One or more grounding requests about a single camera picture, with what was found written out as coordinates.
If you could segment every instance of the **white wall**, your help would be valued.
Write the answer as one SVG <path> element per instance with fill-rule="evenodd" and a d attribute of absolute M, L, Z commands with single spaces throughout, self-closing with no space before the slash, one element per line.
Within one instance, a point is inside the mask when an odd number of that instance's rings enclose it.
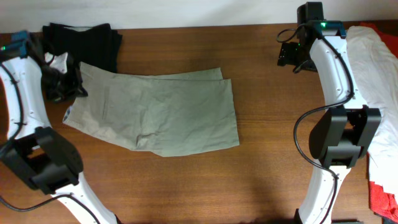
<path fill-rule="evenodd" d="M 0 0 L 0 32 L 58 22 L 115 29 L 296 22 L 305 0 Z M 326 19 L 398 19 L 398 0 L 323 0 Z"/>

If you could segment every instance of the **red fabric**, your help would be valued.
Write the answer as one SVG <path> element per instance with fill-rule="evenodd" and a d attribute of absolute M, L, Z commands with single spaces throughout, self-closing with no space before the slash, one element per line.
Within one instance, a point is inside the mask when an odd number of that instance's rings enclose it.
<path fill-rule="evenodd" d="M 370 27 L 379 34 L 380 39 L 386 44 L 388 49 L 398 58 L 398 37 L 383 34 L 376 25 L 361 22 L 361 26 Z M 394 222 L 398 222 L 398 205 L 394 195 L 384 193 L 383 187 L 369 181 L 370 207 L 371 210 L 379 215 L 387 217 Z"/>
<path fill-rule="evenodd" d="M 398 222 L 398 205 L 394 195 L 384 193 L 383 187 L 369 181 L 371 210 Z"/>
<path fill-rule="evenodd" d="M 386 44 L 388 49 L 390 49 L 391 53 L 398 58 L 398 37 L 390 34 L 383 34 L 381 31 L 379 31 L 376 25 L 372 23 L 361 22 L 359 25 L 374 29 L 374 31 L 379 34 L 381 40 Z"/>

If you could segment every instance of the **folded black cloth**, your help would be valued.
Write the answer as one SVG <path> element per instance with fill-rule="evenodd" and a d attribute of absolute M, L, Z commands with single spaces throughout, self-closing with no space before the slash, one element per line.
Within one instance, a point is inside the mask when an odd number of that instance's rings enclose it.
<path fill-rule="evenodd" d="M 109 72 L 117 72 L 117 57 L 122 35 L 109 24 L 85 31 L 69 29 L 63 24 L 43 26 L 44 40 L 51 43 L 55 55 L 69 52 L 75 63 L 85 62 Z"/>

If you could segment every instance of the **stack of white cloth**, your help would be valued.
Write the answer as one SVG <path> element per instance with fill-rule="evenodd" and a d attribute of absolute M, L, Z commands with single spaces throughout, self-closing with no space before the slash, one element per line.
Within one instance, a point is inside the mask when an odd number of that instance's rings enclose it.
<path fill-rule="evenodd" d="M 239 145 L 231 80 L 219 68 L 175 75 L 115 74 L 80 64 L 88 97 L 63 122 L 132 151 L 186 156 Z"/>
<path fill-rule="evenodd" d="M 372 28 L 349 28 L 347 42 L 356 84 L 382 115 L 368 150 L 369 180 L 398 198 L 398 59 Z"/>

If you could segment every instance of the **wooden table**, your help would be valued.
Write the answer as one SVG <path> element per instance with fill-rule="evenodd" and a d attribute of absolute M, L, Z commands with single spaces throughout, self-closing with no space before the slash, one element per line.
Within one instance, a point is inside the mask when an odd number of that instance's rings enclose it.
<path fill-rule="evenodd" d="M 357 23 L 346 23 L 347 26 Z M 397 32 L 397 21 L 378 22 Z M 317 73 L 292 73 L 276 65 L 275 35 L 294 24 L 120 30 L 119 73 L 157 75 L 221 67 L 232 79 L 241 145 L 204 154 L 163 158 L 132 152 L 63 125 L 71 102 L 46 103 L 53 128 L 79 150 L 91 188 L 124 223 L 268 223 L 292 218 L 307 193 L 312 166 L 298 154 L 293 125 L 304 112 L 324 105 Z M 0 134 L 7 132 L 1 93 Z M 321 114 L 299 129 L 308 134 Z M 333 219 L 380 223 L 369 209 L 366 159 L 358 161 L 338 195 Z M 49 196 L 31 191 L 0 164 L 0 194 L 28 207 Z M 0 206 L 0 223 L 77 223 L 58 202 L 27 213 Z"/>

